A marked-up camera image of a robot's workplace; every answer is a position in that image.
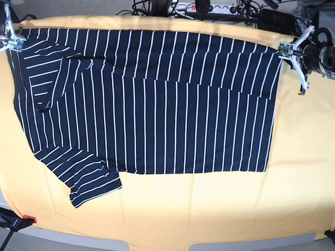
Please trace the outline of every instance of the floor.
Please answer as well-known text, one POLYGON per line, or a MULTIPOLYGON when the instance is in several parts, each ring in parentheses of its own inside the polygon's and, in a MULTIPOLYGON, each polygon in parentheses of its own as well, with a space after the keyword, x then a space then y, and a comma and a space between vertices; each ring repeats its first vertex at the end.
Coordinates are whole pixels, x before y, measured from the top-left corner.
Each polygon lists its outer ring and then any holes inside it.
MULTIPOLYGON (((255 0, 266 5, 262 0, 255 0)), ((282 3, 278 11, 290 13, 297 7, 297 2, 282 3)), ((236 0, 211 0, 217 4, 236 4, 236 0)), ((21 19, 26 14, 33 14, 38 19, 54 16, 71 15, 115 15, 121 10, 131 9, 133 0, 12 0, 12 7, 21 19)))

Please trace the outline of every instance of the yellow cloth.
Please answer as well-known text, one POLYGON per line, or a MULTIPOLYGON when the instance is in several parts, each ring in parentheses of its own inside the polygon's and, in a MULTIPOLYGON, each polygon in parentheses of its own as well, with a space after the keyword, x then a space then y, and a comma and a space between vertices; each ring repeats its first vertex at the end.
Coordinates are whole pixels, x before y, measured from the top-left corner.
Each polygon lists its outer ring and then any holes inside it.
MULTIPOLYGON (((201 32, 277 48, 292 38, 194 20, 73 16, 24 21, 24 28, 147 29, 201 32)), ((34 158, 13 107, 13 78, 0 54, 0 186, 19 215, 37 227, 116 239, 131 251, 186 251, 196 243, 253 241, 335 227, 335 82, 318 74, 300 83, 281 71, 265 173, 120 173, 123 188, 75 209, 69 188, 34 158)))

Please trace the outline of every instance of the shirt sleeve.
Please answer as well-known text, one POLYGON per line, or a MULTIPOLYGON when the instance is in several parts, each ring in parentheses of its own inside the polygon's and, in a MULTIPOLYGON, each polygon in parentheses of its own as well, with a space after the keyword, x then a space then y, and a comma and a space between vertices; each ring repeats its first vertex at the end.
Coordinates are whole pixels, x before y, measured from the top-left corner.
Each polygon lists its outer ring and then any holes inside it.
POLYGON ((107 168, 106 161, 79 149, 53 147, 35 157, 70 189, 74 207, 122 187, 119 174, 107 168))

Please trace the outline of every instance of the white bracket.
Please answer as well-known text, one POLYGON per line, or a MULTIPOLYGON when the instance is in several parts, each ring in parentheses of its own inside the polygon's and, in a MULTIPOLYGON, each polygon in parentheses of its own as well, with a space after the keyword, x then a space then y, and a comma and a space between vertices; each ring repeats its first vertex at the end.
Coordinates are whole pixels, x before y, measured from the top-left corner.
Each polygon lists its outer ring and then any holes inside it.
POLYGON ((301 43, 304 42, 309 37, 309 35, 314 32, 315 27, 309 26, 305 30, 304 34, 294 43, 280 42, 278 57, 281 59, 290 60, 292 62, 294 69, 298 72, 299 79, 304 90, 308 89, 309 83, 307 82, 307 77, 304 75, 300 66, 300 58, 293 55, 293 51, 299 51, 299 46, 301 45, 301 43))
POLYGON ((13 22, 10 17, 9 4, 5 4, 4 9, 6 16, 4 23, 4 34, 0 35, 0 41, 4 44, 4 46, 0 48, 0 52, 7 49, 21 51, 22 45, 27 39, 21 35, 15 34, 13 22))

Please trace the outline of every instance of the navy blue shirt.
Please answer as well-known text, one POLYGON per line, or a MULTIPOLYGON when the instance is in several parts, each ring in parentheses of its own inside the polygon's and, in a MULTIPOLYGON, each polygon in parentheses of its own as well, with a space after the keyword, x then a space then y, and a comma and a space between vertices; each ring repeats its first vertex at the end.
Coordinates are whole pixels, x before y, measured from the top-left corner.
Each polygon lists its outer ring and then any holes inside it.
POLYGON ((263 172, 281 60, 188 32, 27 29, 9 51, 15 110, 35 157, 75 207, 118 172, 263 172))

